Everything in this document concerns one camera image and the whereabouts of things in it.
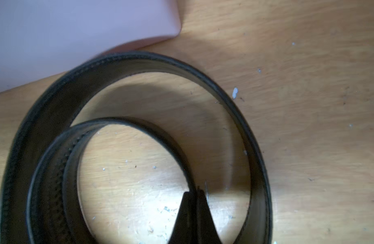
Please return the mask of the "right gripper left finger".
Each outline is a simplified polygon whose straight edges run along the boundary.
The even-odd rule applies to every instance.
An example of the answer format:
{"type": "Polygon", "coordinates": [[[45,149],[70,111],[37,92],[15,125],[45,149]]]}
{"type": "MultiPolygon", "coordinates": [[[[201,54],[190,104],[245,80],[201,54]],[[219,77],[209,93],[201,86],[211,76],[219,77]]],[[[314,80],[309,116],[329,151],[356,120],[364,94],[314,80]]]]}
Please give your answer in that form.
{"type": "Polygon", "coordinates": [[[184,192],[169,244],[196,243],[196,200],[191,192],[184,192]]]}

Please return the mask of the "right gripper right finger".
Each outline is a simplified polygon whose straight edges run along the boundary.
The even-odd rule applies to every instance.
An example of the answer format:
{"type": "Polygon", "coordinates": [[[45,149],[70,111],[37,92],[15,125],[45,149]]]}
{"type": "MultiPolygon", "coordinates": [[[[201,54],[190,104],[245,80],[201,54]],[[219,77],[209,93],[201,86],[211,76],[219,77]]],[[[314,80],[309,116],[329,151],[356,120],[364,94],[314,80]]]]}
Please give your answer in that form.
{"type": "Polygon", "coordinates": [[[210,213],[205,192],[197,189],[197,243],[221,244],[210,213]]]}

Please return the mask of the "black leather belt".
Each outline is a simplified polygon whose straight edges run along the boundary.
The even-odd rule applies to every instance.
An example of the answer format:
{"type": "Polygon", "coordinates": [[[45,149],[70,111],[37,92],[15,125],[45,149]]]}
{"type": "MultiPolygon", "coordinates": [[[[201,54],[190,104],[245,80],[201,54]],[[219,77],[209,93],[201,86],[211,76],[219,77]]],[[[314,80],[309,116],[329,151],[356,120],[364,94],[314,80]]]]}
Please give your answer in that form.
{"type": "MultiPolygon", "coordinates": [[[[164,55],[129,51],[92,59],[55,81],[34,103],[13,140],[0,194],[0,244],[94,244],[78,196],[78,166],[89,140],[108,125],[127,125],[159,142],[183,171],[189,190],[197,189],[186,155],[164,130],[129,117],[72,122],[97,93],[123,78],[162,72],[189,79],[227,110],[243,139],[251,176],[246,219],[235,242],[269,244],[272,203],[263,157],[246,119],[211,78],[164,55]]],[[[197,210],[196,210],[197,244],[197,210]]]]}

